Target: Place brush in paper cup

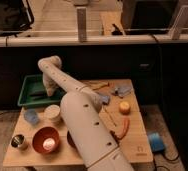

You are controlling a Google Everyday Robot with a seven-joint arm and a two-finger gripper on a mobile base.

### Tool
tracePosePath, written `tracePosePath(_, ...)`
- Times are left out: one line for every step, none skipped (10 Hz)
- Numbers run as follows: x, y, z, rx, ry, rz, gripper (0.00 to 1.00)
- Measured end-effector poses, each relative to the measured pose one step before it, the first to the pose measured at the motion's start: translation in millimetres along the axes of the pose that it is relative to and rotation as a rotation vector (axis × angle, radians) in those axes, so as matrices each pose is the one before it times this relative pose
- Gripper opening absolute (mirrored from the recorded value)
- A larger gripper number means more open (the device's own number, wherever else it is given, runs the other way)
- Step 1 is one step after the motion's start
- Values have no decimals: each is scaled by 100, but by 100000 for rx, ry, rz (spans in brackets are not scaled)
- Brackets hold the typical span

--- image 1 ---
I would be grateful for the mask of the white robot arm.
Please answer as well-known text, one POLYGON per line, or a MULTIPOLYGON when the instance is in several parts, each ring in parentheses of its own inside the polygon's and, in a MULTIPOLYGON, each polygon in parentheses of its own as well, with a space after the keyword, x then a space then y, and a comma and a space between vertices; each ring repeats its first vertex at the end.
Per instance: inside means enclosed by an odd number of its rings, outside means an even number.
POLYGON ((100 96, 64 73, 61 66, 62 61, 58 56, 38 61, 47 95, 51 96, 57 86, 66 92, 60 102, 61 117, 87 171, 134 171, 99 117, 102 109, 100 96))

